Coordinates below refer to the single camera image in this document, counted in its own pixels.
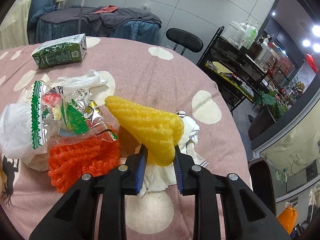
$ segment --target red hanging decoration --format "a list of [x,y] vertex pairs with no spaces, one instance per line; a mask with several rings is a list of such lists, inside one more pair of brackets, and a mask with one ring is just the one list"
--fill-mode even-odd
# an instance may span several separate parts
[[314,62],[313,57],[312,57],[310,54],[307,54],[306,60],[307,60],[308,64],[310,65],[310,67],[313,69],[313,71],[314,71],[315,73],[318,73],[317,65],[316,65],[316,63]]

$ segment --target silver screw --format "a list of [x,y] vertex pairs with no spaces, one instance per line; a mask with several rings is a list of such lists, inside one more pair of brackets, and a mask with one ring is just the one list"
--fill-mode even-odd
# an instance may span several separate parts
[[128,166],[127,165],[120,165],[119,167],[118,167],[118,170],[119,171],[126,171],[128,169]]
[[238,179],[239,179],[239,177],[238,177],[238,175],[237,175],[237,174],[235,174],[235,173],[231,173],[231,174],[229,174],[229,179],[231,179],[231,180],[238,180]]
[[201,167],[200,167],[199,165],[193,165],[193,166],[191,167],[191,169],[192,169],[193,171],[201,171]]
[[81,177],[81,179],[83,179],[83,180],[89,180],[89,179],[91,179],[91,175],[90,175],[89,173],[83,174],[82,177]]

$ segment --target blue fabric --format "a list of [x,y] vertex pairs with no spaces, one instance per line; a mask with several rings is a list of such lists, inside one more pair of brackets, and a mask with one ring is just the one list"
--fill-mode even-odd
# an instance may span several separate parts
[[[117,27],[109,37],[140,41],[154,45],[159,29],[160,27],[156,23],[129,21]],[[77,31],[78,21],[51,24],[40,19],[36,30],[36,43],[76,35],[78,34]],[[98,37],[97,33],[85,22],[81,24],[81,33],[85,33],[86,36]]]
[[55,0],[32,0],[29,9],[28,25],[36,28],[39,17],[56,10]]

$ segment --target gray blanket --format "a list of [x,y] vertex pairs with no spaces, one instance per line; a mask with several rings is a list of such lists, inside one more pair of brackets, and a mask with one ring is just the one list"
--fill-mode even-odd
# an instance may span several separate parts
[[[102,8],[85,7],[82,14],[82,22],[88,24],[100,37],[108,37],[120,24],[132,20],[156,23],[161,28],[160,18],[149,11],[138,8],[118,8],[112,13],[93,14]],[[71,7],[47,13],[41,17],[41,20],[53,24],[77,21],[79,12],[80,7]]]

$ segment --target black chair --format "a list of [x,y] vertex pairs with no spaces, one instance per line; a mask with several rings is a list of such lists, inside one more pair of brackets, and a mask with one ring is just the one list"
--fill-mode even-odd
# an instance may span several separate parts
[[168,40],[176,43],[173,50],[176,50],[178,45],[183,46],[183,50],[181,55],[184,53],[186,49],[191,50],[192,52],[198,53],[203,48],[203,42],[197,36],[192,33],[186,32],[181,29],[171,28],[167,30],[165,36]]

